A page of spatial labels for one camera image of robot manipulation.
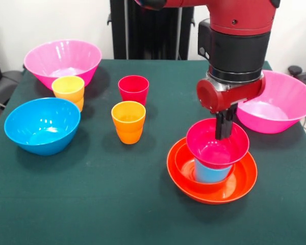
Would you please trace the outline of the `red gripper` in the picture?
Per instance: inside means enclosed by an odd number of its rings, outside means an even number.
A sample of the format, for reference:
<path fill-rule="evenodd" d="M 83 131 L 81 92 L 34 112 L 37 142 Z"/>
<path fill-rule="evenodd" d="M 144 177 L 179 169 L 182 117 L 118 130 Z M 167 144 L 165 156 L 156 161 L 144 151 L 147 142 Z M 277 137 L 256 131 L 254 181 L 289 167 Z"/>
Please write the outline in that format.
<path fill-rule="evenodd" d="M 260 96 L 265 86 L 265 76 L 241 85 L 222 84 L 210 77 L 197 83 L 196 91 L 201 105 L 209 109 L 211 113 L 216 113 L 216 139 L 230 137 L 233 120 L 237 113 L 237 103 Z"/>

